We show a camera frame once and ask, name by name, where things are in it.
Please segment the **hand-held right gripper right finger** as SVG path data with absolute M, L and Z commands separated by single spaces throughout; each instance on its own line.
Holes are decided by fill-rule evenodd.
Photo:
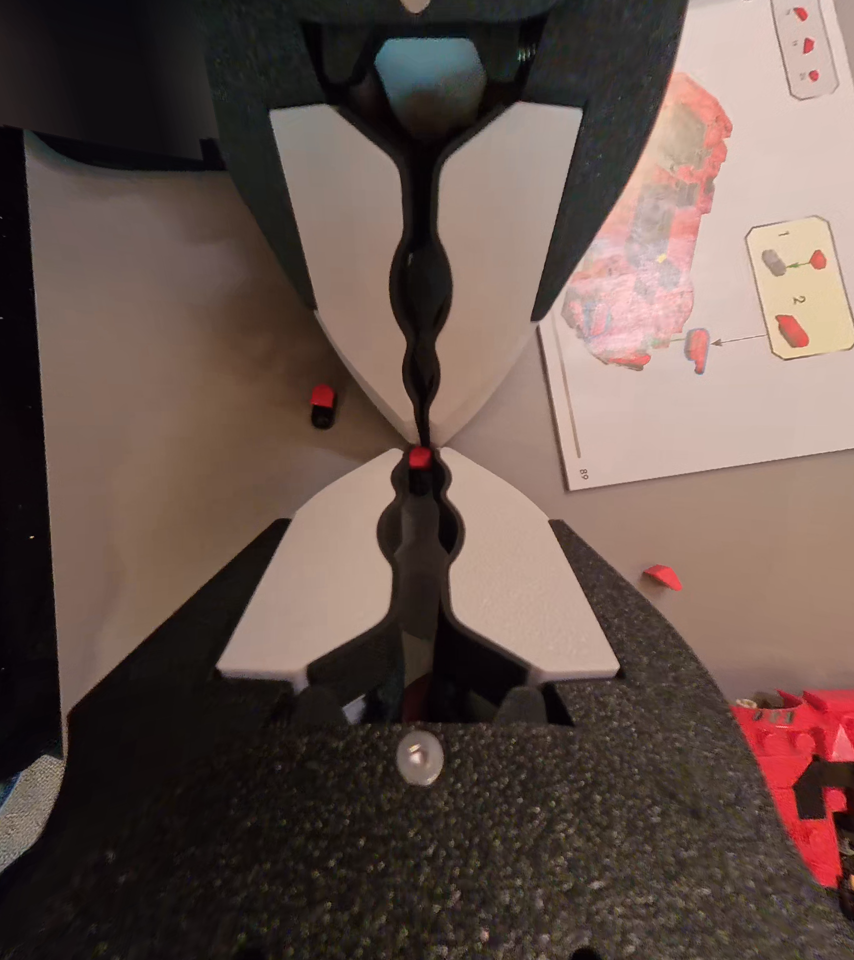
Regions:
M 433 676 L 459 687 L 608 681 L 620 663 L 549 518 L 451 447 L 434 450 Z

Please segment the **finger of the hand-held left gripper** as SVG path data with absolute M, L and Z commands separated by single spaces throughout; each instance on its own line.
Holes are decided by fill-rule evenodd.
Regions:
M 371 402 L 414 443 L 419 434 L 403 378 L 408 342 L 390 295 L 404 234 L 397 163 L 327 104 L 272 110 L 269 122 L 314 314 Z
M 534 333 L 534 309 L 584 112 L 516 102 L 443 162 L 437 237 L 452 293 L 435 341 L 435 445 L 483 408 Z

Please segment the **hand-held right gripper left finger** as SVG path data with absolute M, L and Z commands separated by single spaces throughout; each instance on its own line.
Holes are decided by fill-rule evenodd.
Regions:
M 377 525 L 401 462 L 390 448 L 295 512 L 217 661 L 223 677 L 306 687 L 309 666 L 386 618 L 394 581 Z

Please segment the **lego instruction sheet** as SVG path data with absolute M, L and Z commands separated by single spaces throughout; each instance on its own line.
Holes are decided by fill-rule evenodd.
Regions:
M 570 491 L 854 449 L 854 82 L 833 2 L 692 2 L 541 321 Z

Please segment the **red lego car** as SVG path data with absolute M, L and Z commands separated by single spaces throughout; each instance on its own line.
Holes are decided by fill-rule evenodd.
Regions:
M 758 693 L 731 712 L 800 858 L 854 929 L 854 689 Z

